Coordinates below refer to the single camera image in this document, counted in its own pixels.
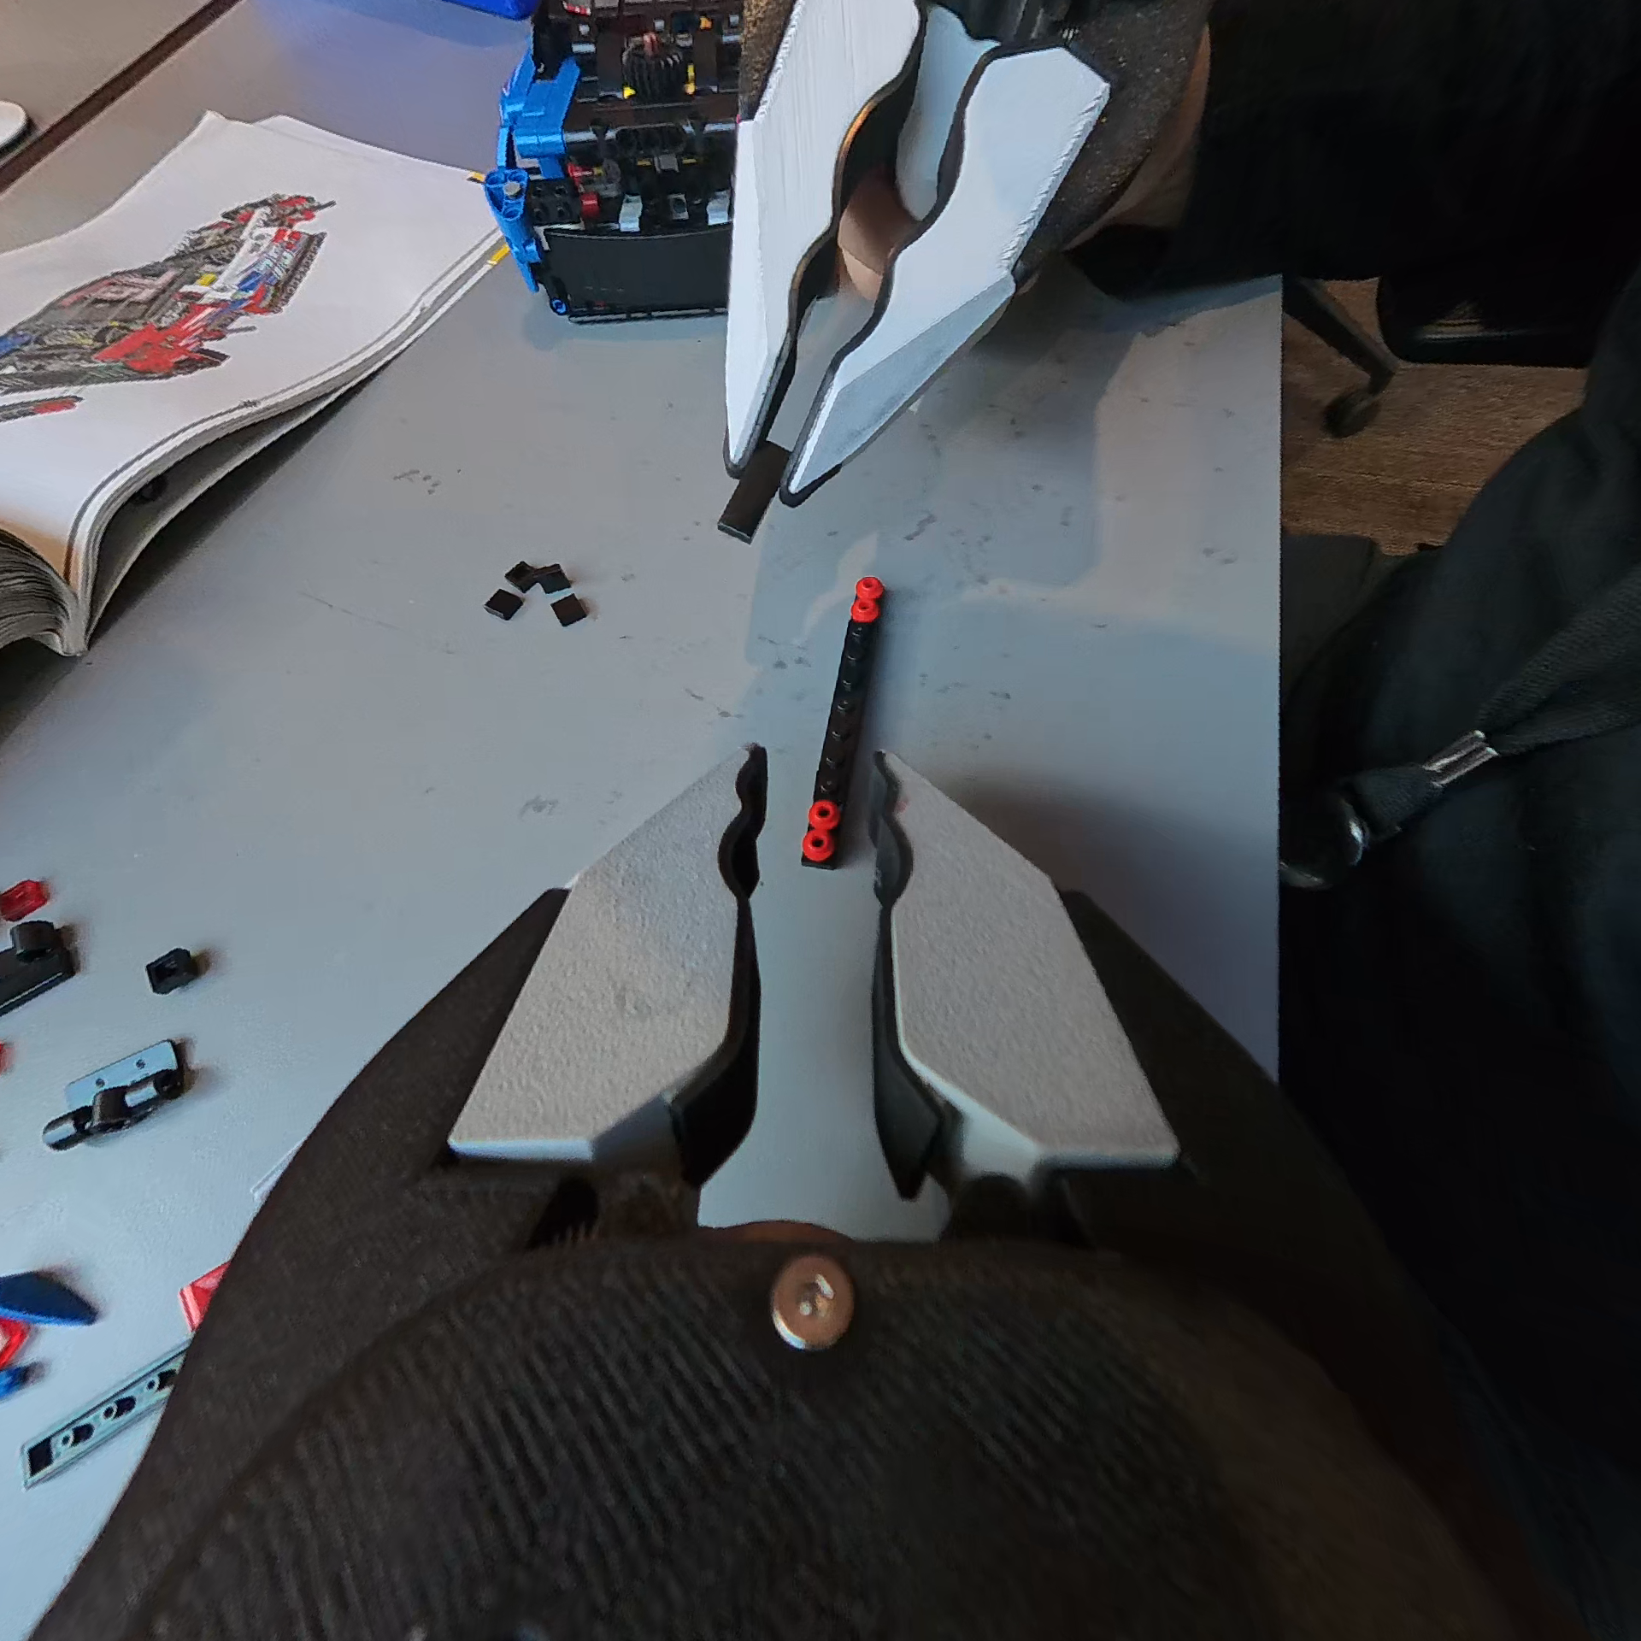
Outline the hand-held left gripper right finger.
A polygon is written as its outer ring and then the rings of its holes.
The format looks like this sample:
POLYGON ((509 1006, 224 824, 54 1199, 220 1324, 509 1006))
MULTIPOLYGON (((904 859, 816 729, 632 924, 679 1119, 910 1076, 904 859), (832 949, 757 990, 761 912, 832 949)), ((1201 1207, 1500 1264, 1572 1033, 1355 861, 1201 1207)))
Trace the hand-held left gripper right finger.
POLYGON ((873 756, 875 1131, 894 1190, 1160 1172, 1179 1158, 1054 883, 892 752, 873 756))

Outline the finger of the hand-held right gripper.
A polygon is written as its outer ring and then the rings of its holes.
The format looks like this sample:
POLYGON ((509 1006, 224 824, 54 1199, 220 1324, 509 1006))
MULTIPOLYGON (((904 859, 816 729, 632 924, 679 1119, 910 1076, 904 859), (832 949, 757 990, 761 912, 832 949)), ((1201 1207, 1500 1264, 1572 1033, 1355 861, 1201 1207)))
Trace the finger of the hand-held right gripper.
POLYGON ((1009 305, 1023 248, 1109 94, 1066 47, 978 59, 935 205, 890 254, 867 326, 830 361, 781 502, 798 506, 828 482, 1009 305))
POLYGON ((730 186, 724 467, 744 473, 787 393, 861 123, 898 88, 914 2, 746 2, 730 186))

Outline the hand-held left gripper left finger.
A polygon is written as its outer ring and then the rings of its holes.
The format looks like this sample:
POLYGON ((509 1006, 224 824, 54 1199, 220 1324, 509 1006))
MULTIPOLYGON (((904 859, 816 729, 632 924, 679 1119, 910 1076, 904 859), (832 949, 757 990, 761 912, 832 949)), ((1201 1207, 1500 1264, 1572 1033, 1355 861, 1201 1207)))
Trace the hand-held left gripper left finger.
POLYGON ((765 750, 738 748, 576 875, 447 1133, 455 1156, 701 1186, 738 1149, 765 795, 765 750))

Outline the long black tile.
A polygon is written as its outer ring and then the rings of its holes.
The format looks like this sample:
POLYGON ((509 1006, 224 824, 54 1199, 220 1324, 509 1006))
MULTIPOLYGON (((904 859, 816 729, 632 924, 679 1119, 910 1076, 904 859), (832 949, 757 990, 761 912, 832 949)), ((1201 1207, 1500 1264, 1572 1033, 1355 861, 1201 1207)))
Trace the long black tile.
POLYGON ((779 494, 787 463, 789 451, 783 445, 769 439, 757 443, 728 494, 716 527, 736 541, 750 543, 779 494))

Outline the black beam with red pins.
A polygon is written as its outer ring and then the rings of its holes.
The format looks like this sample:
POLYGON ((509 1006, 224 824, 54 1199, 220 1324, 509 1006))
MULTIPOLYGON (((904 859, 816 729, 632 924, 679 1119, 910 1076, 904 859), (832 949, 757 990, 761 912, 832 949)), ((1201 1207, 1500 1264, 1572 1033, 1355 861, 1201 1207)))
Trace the black beam with red pins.
POLYGON ((886 588, 877 576, 865 576, 853 586, 800 846, 800 859, 806 869, 834 869, 841 856, 841 832, 853 785, 855 752, 867 715, 884 598, 886 588))

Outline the person's right forearm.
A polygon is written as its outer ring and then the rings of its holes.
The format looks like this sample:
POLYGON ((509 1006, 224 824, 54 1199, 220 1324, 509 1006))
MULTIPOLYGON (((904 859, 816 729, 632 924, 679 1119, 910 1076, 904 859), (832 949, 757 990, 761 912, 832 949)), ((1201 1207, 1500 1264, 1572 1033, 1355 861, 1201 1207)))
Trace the person's right forearm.
POLYGON ((1174 189, 1070 250, 1101 289, 1601 268, 1637 373, 1637 4, 1213 4, 1205 45, 1174 189))

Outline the grey desk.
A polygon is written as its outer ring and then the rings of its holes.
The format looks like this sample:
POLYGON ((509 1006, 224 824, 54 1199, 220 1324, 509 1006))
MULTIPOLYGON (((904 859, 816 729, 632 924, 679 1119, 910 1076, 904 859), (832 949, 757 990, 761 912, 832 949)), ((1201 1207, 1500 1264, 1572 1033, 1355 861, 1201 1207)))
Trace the grey desk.
POLYGON ((582 326, 507 260, 154 539, 80 662, 3 654, 3 885, 78 973, 3 1022, 3 1270, 99 1322, 3 1403, 3 1637, 27 1637, 154 1422, 25 1489, 19 1449, 181 1342, 337 1092, 543 891, 736 746, 769 756, 763 1061, 709 1223, 922 1237, 875 1149, 863 828, 793 848, 853 580, 894 596, 884 746, 1121 922, 1271 1072, 1279 295, 1111 303, 1045 273, 752 543, 716 520, 720 316, 582 326), (558 563, 586 621, 519 561, 558 563), (203 957, 167 996, 144 965, 203 957), (187 1092, 66 1153, 66 1088, 160 1039, 187 1092))

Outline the person's right hand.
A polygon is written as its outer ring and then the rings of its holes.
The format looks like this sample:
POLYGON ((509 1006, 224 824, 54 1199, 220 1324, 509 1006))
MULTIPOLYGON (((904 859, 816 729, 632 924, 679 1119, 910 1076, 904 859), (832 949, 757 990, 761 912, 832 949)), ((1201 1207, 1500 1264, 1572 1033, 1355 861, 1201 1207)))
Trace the person's right hand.
POLYGON ((918 227, 920 219, 900 197, 890 166, 873 166, 855 182, 838 221, 839 281, 857 299, 873 303, 892 256, 918 227))

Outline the black and blue brick model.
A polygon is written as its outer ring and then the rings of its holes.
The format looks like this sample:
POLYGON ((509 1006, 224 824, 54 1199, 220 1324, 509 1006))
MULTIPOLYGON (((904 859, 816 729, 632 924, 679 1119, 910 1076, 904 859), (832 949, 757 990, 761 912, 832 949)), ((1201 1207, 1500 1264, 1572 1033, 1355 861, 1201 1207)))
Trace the black and blue brick model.
POLYGON ((726 307, 740 4, 541 2, 484 197, 554 314, 726 307))

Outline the black office chair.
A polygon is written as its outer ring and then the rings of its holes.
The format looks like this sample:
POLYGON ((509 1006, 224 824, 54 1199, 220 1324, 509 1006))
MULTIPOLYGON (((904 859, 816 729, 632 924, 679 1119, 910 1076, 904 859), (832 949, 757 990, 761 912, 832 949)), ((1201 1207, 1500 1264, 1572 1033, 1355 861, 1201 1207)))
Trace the black office chair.
POLYGON ((1523 270, 1426 271, 1379 281, 1377 334, 1353 320, 1322 279, 1283 277, 1285 318, 1363 373, 1334 396, 1322 426, 1353 438, 1379 414, 1402 363, 1580 367, 1601 322, 1601 301, 1551 293, 1523 270))

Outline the grey and black connector piece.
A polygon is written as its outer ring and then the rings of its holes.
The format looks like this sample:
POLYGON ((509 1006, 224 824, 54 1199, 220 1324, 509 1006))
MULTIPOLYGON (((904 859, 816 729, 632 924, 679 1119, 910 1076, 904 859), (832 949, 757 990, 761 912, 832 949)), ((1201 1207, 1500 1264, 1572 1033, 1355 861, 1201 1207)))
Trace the grey and black connector piece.
POLYGON ((46 1121, 42 1145, 66 1153, 128 1131, 183 1096, 187 1076, 185 1051, 175 1039, 160 1039, 113 1061, 66 1088, 70 1108, 46 1121))

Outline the black hinge brick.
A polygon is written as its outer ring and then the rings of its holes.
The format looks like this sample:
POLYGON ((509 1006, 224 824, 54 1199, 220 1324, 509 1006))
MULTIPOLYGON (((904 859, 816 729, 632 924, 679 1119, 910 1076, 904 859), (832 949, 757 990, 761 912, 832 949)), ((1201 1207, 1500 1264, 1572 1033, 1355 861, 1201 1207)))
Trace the black hinge brick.
POLYGON ((64 932, 48 920, 19 922, 1 947, 1 1014, 27 1004, 76 973, 64 932))

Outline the open instruction booklet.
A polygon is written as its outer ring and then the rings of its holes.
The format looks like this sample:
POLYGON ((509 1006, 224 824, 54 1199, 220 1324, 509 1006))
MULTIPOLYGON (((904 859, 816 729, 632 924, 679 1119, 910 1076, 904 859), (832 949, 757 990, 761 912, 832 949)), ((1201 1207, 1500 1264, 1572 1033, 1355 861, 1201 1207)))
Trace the open instruction booklet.
POLYGON ((480 178, 205 113, 1 256, 1 645, 85 652, 142 547, 392 361, 494 264, 480 178))

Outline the dark blue curved toy piece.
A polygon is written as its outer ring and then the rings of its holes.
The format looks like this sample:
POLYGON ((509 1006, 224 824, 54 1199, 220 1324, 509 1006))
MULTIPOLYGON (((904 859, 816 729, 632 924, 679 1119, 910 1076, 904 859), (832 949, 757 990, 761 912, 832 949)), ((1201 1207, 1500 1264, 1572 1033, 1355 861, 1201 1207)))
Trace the dark blue curved toy piece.
POLYGON ((1 1321, 17 1326, 89 1326, 95 1305, 48 1272, 29 1270, 0 1280, 1 1321))

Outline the long light grey perforated strip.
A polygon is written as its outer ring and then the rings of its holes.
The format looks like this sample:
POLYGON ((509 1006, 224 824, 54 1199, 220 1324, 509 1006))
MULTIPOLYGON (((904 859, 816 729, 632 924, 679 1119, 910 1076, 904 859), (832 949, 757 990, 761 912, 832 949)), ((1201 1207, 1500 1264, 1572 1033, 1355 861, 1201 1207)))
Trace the long light grey perforated strip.
POLYGON ((35 1434, 19 1449, 19 1477, 33 1489, 80 1463, 91 1451, 107 1446, 123 1430, 158 1416, 169 1401, 189 1344, 154 1360, 132 1377, 113 1385, 103 1397, 87 1403, 56 1424, 35 1434))

